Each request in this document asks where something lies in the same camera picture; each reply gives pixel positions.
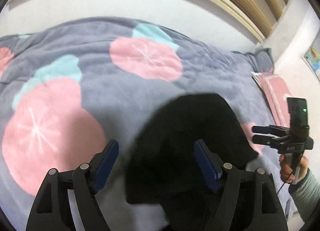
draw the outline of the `green sleeve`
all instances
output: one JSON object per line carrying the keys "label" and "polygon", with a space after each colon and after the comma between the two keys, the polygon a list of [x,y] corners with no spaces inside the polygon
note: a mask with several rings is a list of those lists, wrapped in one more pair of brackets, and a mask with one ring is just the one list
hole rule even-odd
{"label": "green sleeve", "polygon": [[302,220],[306,222],[320,199],[320,184],[308,169],[308,173],[303,180],[296,185],[290,185],[289,193]]}

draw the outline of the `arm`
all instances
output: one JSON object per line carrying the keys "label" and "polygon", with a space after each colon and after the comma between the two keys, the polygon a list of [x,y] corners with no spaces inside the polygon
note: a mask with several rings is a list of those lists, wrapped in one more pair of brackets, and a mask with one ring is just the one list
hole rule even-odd
{"label": "arm", "polygon": [[[287,180],[292,169],[286,164],[284,155],[280,156],[279,161],[281,165],[280,174],[282,181],[291,183],[295,179],[295,176],[291,175]],[[316,178],[308,166],[309,161],[303,156],[300,161],[301,169],[298,176],[298,183],[296,185],[290,185],[289,187],[289,193],[292,196],[303,221],[308,220],[320,199],[320,184],[316,181]]]}

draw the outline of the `human hand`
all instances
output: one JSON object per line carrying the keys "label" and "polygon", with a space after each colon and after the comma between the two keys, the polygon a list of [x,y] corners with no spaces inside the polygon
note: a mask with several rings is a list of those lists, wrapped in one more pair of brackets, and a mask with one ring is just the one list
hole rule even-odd
{"label": "human hand", "polygon": [[[295,179],[295,176],[292,174],[290,176],[290,178],[288,178],[288,176],[292,172],[292,169],[288,166],[288,164],[285,160],[284,154],[281,154],[281,156],[279,158],[279,162],[280,162],[280,166],[281,166],[281,170],[280,170],[281,180],[283,182],[286,181],[286,183],[293,182],[293,180]],[[309,167],[308,158],[305,156],[302,156],[302,158],[300,160],[300,173],[299,173],[297,182],[299,182],[300,180],[302,180],[306,176],[306,174],[308,172],[308,167]]]}

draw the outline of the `gray bed sheet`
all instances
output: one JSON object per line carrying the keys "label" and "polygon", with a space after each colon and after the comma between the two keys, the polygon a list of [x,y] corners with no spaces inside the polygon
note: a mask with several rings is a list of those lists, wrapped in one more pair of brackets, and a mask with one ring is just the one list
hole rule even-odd
{"label": "gray bed sheet", "polygon": [[[97,195],[101,211],[111,230],[159,230],[166,225],[159,205],[125,201],[123,168],[143,125],[181,95],[218,93],[250,139],[252,125],[274,124],[251,72],[272,69],[269,49],[226,52],[132,19],[83,19],[0,38],[0,207],[17,231],[25,230],[46,172],[74,169],[114,138],[120,155]],[[277,151],[253,147],[260,156],[248,170],[266,169],[278,190]],[[279,198],[284,210],[295,210],[287,185]]]}

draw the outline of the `wire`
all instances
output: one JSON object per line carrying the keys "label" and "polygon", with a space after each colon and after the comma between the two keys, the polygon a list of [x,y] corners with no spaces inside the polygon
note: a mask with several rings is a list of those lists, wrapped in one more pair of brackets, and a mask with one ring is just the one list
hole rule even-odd
{"label": "wire", "polygon": [[[302,159],[302,157],[303,157],[303,153],[304,153],[304,151],[301,153],[301,156],[300,156],[300,159],[299,159],[299,162],[298,162],[298,164],[300,164],[300,161],[301,161],[301,159]],[[282,186],[280,187],[280,189],[278,190],[278,192],[277,192],[277,195],[279,194],[279,192],[281,191],[281,189],[283,188],[283,186],[285,185],[285,183],[287,182],[287,180],[289,180],[289,178],[290,178],[290,176],[293,174],[293,171],[289,174],[289,176],[287,177],[287,179],[285,180],[285,182],[282,184]]]}

